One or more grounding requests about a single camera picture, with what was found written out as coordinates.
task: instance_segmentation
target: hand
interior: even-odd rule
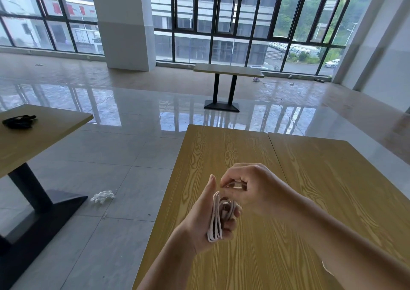
[[[209,230],[209,225],[211,223],[212,199],[216,191],[217,181],[215,176],[211,174],[208,184],[205,186],[202,194],[192,206],[192,209],[188,213],[187,217],[176,229],[181,230],[188,236],[196,254],[207,251],[213,246],[213,243],[208,241],[206,233]],[[238,206],[234,211],[234,216],[239,217],[241,212],[242,209]],[[231,240],[233,238],[232,231],[236,228],[236,220],[231,219],[224,222],[222,228],[223,240]]]
[[[224,187],[234,180],[246,182],[246,190]],[[223,175],[221,186],[221,197],[235,200],[259,215],[272,217],[280,217],[304,198],[263,164],[234,164]]]

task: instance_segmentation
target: tabletop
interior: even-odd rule
[[[259,69],[230,65],[215,65],[212,63],[197,63],[193,68],[195,72],[219,73],[228,75],[251,76],[264,78],[265,75]]]
[[[410,201],[348,142],[269,133],[288,184],[410,266]]]
[[[29,129],[0,124],[0,178],[93,119],[89,113],[24,104],[1,112],[0,120],[20,115],[37,120]]]
[[[188,214],[209,175],[218,181],[240,162],[263,163],[286,180],[268,134],[189,125],[133,289]],[[244,210],[234,239],[215,244],[195,258],[187,289],[335,289],[315,252],[274,219]]]

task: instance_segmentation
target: glossy floor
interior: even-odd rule
[[[109,71],[104,63],[0,54],[1,110],[31,103],[94,115],[29,161],[44,188],[116,195],[103,205],[87,201],[13,289],[130,289],[189,124],[347,140],[410,198],[406,115],[340,86],[268,78],[238,80],[240,113],[204,110],[212,87],[212,75],[189,70]],[[389,124],[369,122],[376,113]],[[0,179],[0,233],[27,204]]]

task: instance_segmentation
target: wooden table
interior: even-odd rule
[[[345,141],[189,125],[133,289],[201,194],[234,163],[263,163],[391,255],[410,263],[410,201]],[[246,210],[234,239],[194,260],[187,289],[341,289],[286,225]]]
[[[238,67],[230,65],[215,65],[211,63],[197,63],[193,68],[195,72],[207,72],[215,73],[215,83],[214,83],[214,96],[212,100],[205,101],[205,109],[212,110],[223,110],[230,112],[239,112],[239,105],[233,101],[233,94],[235,92],[236,80],[239,76],[251,76],[264,78],[265,75],[261,73],[258,69],[250,67]],[[218,87],[219,87],[219,75],[220,74],[229,74],[232,75],[232,83],[229,90],[228,102],[220,101],[217,102],[218,98]]]
[[[34,211],[6,237],[0,236],[0,289],[11,288],[87,199],[45,191],[26,162],[92,120],[92,114],[26,104],[0,113],[0,120],[20,115],[36,115],[37,120],[30,129],[0,124],[0,178],[8,174]]]

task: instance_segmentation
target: forearm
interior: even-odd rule
[[[137,290],[185,289],[195,250],[181,228],[176,228],[152,263]]]
[[[345,289],[410,289],[407,267],[311,200],[300,199],[285,219]]]

